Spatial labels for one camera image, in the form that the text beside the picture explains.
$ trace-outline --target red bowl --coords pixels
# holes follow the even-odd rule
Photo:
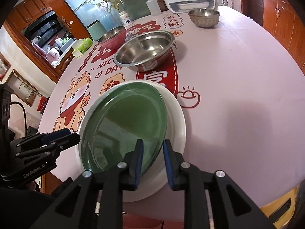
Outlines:
[[[99,39],[99,45],[105,47],[106,49],[115,50],[120,48],[125,43],[125,39],[126,29],[124,26],[119,26],[105,33]]]

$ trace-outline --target silver bolt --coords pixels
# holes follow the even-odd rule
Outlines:
[[[90,177],[91,175],[92,175],[92,173],[89,170],[86,170],[83,172],[83,177],[85,177],[85,178]]]
[[[125,167],[127,167],[127,164],[125,162],[120,162],[117,164],[117,166],[120,168],[120,169],[123,169]]]
[[[216,171],[216,176],[218,176],[218,177],[224,177],[225,175],[226,175],[225,172],[222,170]]]
[[[181,167],[184,168],[184,169],[187,169],[187,168],[189,168],[190,166],[191,166],[191,164],[188,163],[188,162],[183,162],[183,163],[181,163]]]

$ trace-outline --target round dining table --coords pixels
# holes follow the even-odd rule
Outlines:
[[[127,40],[152,30],[175,36],[170,57],[152,71],[119,67],[113,61],[116,50],[94,42],[61,76],[39,132],[77,132],[105,91],[128,80],[150,80],[170,90],[182,107],[186,161],[203,171],[225,171],[259,207],[296,187],[305,179],[304,74],[263,27],[227,6],[218,10],[219,23],[211,29],[196,27],[187,13],[170,11],[129,26]],[[67,99],[70,107],[63,111]],[[75,147],[61,152],[56,164],[51,172],[62,181],[82,172]],[[166,184],[145,199],[124,203],[123,209],[183,221],[184,193]]]

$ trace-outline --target green plate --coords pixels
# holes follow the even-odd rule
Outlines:
[[[142,174],[162,147],[167,110],[159,92],[146,83],[115,88],[91,114],[81,142],[80,158],[86,170],[108,170],[144,142]]]

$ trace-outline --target metal basin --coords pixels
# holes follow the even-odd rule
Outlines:
[[[219,22],[219,12],[213,9],[200,8],[189,11],[191,21],[197,27],[210,28]]]
[[[125,27],[118,26],[105,33],[99,39],[99,45],[107,49],[114,50],[120,48],[125,43],[125,39],[126,39]]]
[[[114,62],[133,71],[153,70],[168,58],[173,41],[174,36],[168,31],[141,34],[120,47],[114,56]]]

